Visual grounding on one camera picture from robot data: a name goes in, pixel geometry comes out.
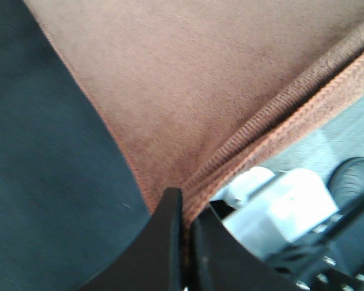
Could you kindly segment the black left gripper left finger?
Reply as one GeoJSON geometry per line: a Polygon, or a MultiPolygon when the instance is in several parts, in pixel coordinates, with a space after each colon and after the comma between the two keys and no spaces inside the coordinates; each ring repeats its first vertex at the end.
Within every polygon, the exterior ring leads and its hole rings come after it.
{"type": "Polygon", "coordinates": [[[182,192],[167,188],[141,233],[109,267],[79,290],[182,290],[182,192]]]}

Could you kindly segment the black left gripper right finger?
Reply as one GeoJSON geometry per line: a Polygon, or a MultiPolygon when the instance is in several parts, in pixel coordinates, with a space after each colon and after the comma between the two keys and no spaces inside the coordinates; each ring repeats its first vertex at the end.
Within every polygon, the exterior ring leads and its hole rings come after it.
{"type": "Polygon", "coordinates": [[[190,227],[191,290],[297,290],[295,283],[248,252],[205,209],[190,227]]]}

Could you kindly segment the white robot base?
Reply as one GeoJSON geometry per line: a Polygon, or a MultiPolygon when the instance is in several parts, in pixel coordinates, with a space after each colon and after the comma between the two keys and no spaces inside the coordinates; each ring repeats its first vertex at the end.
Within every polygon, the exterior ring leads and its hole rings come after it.
{"type": "Polygon", "coordinates": [[[211,200],[222,200],[234,208],[223,224],[247,247],[293,243],[339,210],[321,177],[304,168],[273,172],[253,167],[211,200]]]}

